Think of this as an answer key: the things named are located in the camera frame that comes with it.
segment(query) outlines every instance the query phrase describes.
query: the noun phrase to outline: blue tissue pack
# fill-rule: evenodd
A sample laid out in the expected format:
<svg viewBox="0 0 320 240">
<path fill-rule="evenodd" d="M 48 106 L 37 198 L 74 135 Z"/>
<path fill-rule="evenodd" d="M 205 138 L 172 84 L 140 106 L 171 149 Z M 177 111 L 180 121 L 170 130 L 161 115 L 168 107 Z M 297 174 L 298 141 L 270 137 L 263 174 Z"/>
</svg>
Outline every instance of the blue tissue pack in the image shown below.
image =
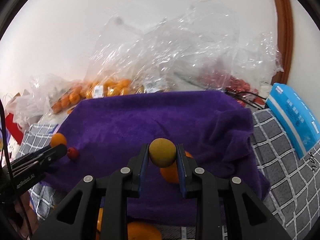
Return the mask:
<svg viewBox="0 0 320 240">
<path fill-rule="evenodd" d="M 286 131 L 298 157 L 303 158 L 320 140 L 319 122 L 287 85 L 275 83 L 266 104 Z"/>
</svg>

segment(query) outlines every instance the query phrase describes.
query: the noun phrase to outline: round metal rivet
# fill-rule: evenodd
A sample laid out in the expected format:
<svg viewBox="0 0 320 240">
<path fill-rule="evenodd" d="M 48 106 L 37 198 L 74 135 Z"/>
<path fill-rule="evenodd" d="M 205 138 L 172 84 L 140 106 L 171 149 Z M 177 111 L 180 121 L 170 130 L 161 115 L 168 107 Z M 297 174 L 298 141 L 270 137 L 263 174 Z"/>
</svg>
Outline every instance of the round metal rivet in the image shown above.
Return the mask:
<svg viewBox="0 0 320 240">
<path fill-rule="evenodd" d="M 83 178 L 84 182 L 91 182 L 93 180 L 93 177 L 91 175 L 87 175 Z"/>
<path fill-rule="evenodd" d="M 197 174 L 204 174 L 204 169 L 203 169 L 203 168 L 200 168 L 200 167 L 195 168 L 195 173 L 197 173 Z"/>
<path fill-rule="evenodd" d="M 232 178 L 232 182 L 233 182 L 234 184 L 240 184 L 240 183 L 241 183 L 241 179 L 240 179 L 239 177 L 233 177 L 233 178 Z"/>
<path fill-rule="evenodd" d="M 120 171 L 121 171 L 121 173 L 123 173 L 123 174 L 127 174 L 127 173 L 130 172 L 130 168 L 128 168 L 128 167 L 123 167 Z"/>
</svg>

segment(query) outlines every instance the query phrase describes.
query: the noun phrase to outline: wooden trim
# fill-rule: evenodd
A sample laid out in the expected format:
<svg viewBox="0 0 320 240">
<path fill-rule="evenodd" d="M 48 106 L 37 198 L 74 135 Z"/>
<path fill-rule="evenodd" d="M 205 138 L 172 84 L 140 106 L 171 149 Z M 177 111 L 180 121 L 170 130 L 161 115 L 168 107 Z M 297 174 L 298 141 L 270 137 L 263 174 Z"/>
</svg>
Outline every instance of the wooden trim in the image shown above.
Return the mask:
<svg viewBox="0 0 320 240">
<path fill-rule="evenodd" d="M 275 82 L 286 84 L 291 68 L 293 51 L 293 17 L 290 0 L 275 0 L 278 15 L 278 48 L 281 53 L 281 65 L 284 72 L 278 72 L 272 78 Z"/>
</svg>

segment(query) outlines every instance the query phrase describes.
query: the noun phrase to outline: purple towel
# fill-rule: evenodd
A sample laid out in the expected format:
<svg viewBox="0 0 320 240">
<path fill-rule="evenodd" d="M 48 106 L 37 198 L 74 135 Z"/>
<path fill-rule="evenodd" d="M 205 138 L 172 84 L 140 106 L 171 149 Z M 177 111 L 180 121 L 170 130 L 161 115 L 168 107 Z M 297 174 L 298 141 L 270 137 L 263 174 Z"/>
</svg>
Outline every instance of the purple towel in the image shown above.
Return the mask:
<svg viewBox="0 0 320 240">
<path fill-rule="evenodd" d="M 238 176 L 259 198 L 270 184 L 257 170 L 249 136 L 252 115 L 233 98 L 217 91 L 168 92 L 82 101 L 61 125 L 76 161 L 63 157 L 45 181 L 70 191 L 84 176 L 110 175 L 139 154 L 142 143 L 167 138 L 183 143 L 200 167 L 220 178 Z M 157 224 L 194 226 L 196 201 L 183 199 L 149 162 L 142 196 L 128 199 L 128 215 Z"/>
</svg>

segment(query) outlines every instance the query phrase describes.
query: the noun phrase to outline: checkered tablecloth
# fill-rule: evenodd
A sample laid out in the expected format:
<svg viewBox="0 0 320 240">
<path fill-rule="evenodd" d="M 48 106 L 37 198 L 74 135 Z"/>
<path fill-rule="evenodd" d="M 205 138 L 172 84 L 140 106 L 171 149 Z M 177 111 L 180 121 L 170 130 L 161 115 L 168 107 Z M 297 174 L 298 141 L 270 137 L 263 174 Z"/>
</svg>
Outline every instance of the checkered tablecloth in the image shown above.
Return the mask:
<svg viewBox="0 0 320 240">
<path fill-rule="evenodd" d="M 294 240 L 302 240 L 319 217 L 320 145 L 299 160 L 287 134 L 269 109 L 253 113 L 252 148 L 258 169 L 271 182 L 265 205 Z M 32 125 L 25 133 L 19 154 L 38 150 L 49 144 L 55 125 Z M 64 194 L 49 186 L 35 185 L 31 190 L 39 221 L 52 211 Z M 155 225 L 163 239 L 194 239 L 194 227 Z M 227 231 L 223 227 L 223 238 Z"/>
</svg>

